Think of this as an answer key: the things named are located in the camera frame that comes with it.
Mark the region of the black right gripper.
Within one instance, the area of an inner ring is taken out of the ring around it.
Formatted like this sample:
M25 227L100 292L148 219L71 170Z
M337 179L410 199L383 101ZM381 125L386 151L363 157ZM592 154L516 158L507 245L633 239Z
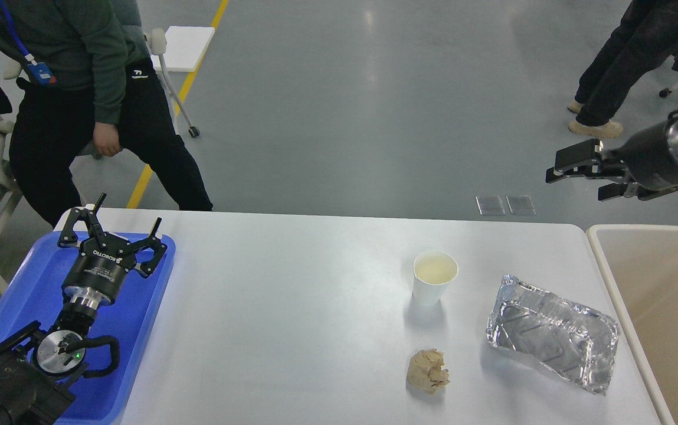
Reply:
M546 183L565 178L605 179L604 145L590 138L555 153L553 167L546 170ZM598 189L598 201L638 195L665 195L678 191L678 112L665 123L656 124L631 136L617 149L608 151L610 162L619 162L624 176L617 183Z

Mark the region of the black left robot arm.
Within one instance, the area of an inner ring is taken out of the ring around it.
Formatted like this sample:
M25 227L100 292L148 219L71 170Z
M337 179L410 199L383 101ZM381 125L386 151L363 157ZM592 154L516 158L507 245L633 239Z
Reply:
M0 424L107 424L127 401L175 246L93 207L35 244L0 304Z

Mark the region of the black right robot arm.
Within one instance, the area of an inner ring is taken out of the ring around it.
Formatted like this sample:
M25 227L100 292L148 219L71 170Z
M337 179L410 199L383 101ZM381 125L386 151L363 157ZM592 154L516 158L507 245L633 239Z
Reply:
M678 109L619 148L606 149L600 139L590 138L557 151L546 183L574 177L609 180L598 189L599 201L649 201L678 191Z

